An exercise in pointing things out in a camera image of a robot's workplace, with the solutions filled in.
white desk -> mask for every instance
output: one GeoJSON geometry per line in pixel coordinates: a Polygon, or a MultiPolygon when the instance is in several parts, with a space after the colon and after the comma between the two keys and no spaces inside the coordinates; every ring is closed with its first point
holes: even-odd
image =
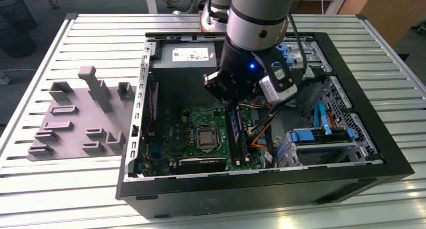
{"type": "Polygon", "coordinates": [[[83,14],[66,20],[0,138],[0,227],[426,227],[426,90],[370,23],[354,16],[297,15],[299,31],[329,33],[415,174],[342,203],[147,221],[115,200],[120,156],[31,162],[27,150],[48,109],[52,82],[87,87],[80,65],[108,86],[138,82],[146,32],[199,31],[198,14],[83,14]]]}

blue latch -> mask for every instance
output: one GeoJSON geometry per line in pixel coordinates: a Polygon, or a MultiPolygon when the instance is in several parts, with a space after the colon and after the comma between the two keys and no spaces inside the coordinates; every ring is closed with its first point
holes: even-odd
{"type": "Polygon", "coordinates": [[[298,134],[297,134],[295,132],[291,132],[291,133],[290,133],[290,137],[291,137],[291,141],[293,141],[293,142],[299,141],[298,134]]]}
{"type": "MultiPolygon", "coordinates": [[[[291,59],[291,57],[290,57],[287,45],[283,44],[283,43],[281,43],[281,44],[277,46],[277,48],[278,48],[278,50],[281,51],[282,56],[285,56],[285,58],[286,58],[287,65],[289,65],[289,66],[293,66],[293,65],[294,65],[294,59],[291,59]]],[[[274,67],[279,67],[279,62],[273,63],[273,66],[274,66],[274,67]]]]}
{"type": "Polygon", "coordinates": [[[354,139],[355,139],[355,132],[354,132],[354,129],[347,128],[347,129],[346,129],[346,132],[347,132],[347,136],[349,136],[349,138],[350,138],[351,140],[354,140],[354,139]]]}
{"type": "Polygon", "coordinates": [[[295,131],[295,133],[298,134],[298,138],[299,138],[301,142],[315,140],[311,130],[298,130],[298,131],[295,131]]]}

orange wire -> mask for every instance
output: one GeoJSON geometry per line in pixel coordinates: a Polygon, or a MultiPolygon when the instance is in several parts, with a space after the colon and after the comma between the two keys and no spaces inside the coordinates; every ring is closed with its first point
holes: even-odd
{"type": "Polygon", "coordinates": [[[271,126],[271,123],[273,123],[273,121],[265,126],[265,128],[262,129],[259,135],[255,137],[255,139],[254,139],[254,141],[253,141],[253,143],[251,143],[251,146],[253,146],[253,147],[265,147],[265,148],[266,148],[266,146],[263,146],[263,145],[261,145],[261,144],[257,144],[255,142],[258,141],[259,137],[261,137],[262,134],[265,133],[265,131],[266,131],[266,129],[269,128],[269,126],[271,126]]]}
{"type": "Polygon", "coordinates": [[[330,114],[330,113],[327,113],[327,117],[329,117],[329,119],[330,119],[331,127],[337,128],[337,127],[338,127],[338,125],[337,125],[337,123],[335,123],[335,121],[334,121],[334,118],[333,118],[333,116],[331,116],[331,114],[330,114]]]}

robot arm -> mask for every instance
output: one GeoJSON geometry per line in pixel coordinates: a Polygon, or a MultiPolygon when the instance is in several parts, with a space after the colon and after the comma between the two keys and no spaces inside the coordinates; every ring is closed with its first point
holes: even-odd
{"type": "Polygon", "coordinates": [[[238,103],[261,91],[274,103],[297,91],[290,68],[277,49],[286,34],[291,2],[231,0],[221,64],[216,72],[204,76],[206,89],[225,103],[238,103]],[[274,62],[281,63],[279,71],[271,68],[274,62]]]}

